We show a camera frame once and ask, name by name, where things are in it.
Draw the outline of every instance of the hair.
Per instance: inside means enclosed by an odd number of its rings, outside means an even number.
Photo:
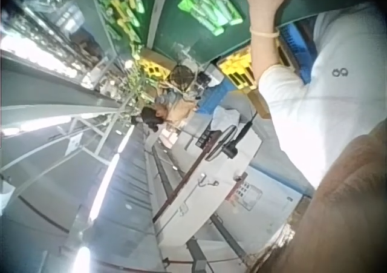
[[[157,132],[157,125],[161,125],[164,123],[164,120],[160,117],[156,116],[156,110],[151,107],[143,107],[141,110],[141,118],[143,122],[148,125],[148,127],[153,131]]]

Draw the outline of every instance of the bracelet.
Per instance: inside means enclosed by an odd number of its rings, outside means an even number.
[[[279,36],[279,30],[277,30],[277,32],[274,32],[274,33],[264,33],[264,32],[254,31],[250,27],[250,32],[252,35],[259,36],[259,37],[265,37],[265,38],[277,38]]]

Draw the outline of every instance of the sleeve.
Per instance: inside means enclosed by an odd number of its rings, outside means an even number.
[[[302,79],[286,66],[279,64],[265,70],[258,88],[266,100],[272,118],[284,108],[298,106],[307,92],[307,86]]]

